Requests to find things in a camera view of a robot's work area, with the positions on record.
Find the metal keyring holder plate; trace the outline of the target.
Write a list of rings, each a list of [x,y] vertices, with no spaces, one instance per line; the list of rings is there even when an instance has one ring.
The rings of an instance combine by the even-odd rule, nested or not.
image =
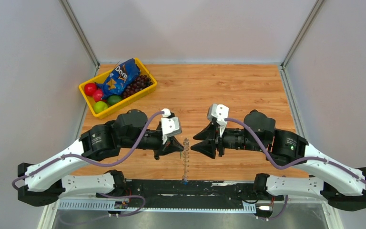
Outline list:
[[[181,158],[183,160],[183,175],[182,183],[184,185],[188,184],[188,168],[189,168],[189,158],[190,158],[190,141],[185,138],[183,141],[183,151],[181,152]]]

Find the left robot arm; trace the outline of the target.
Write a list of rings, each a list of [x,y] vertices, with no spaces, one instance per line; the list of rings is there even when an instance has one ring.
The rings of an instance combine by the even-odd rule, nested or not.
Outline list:
[[[99,198],[129,195],[126,179],[115,163],[104,163],[117,157],[122,149],[131,155],[136,149],[152,150],[154,158],[183,150],[176,136],[182,132],[180,120],[169,109],[155,113],[160,122],[149,129],[153,117],[132,109],[115,120],[95,125],[70,146],[49,159],[18,165],[18,200],[34,207],[46,206],[57,200],[80,194]]]

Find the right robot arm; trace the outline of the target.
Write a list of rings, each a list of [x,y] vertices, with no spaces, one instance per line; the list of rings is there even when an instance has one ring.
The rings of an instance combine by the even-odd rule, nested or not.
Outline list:
[[[259,151],[273,167],[294,167],[309,174],[307,178],[279,177],[260,173],[254,178],[253,193],[268,196],[302,196],[321,199],[343,211],[366,209],[366,167],[353,168],[327,156],[305,138],[276,128],[275,120],[252,110],[228,128],[225,112],[210,111],[209,125],[194,136],[191,149],[209,158],[223,156],[226,149]]]

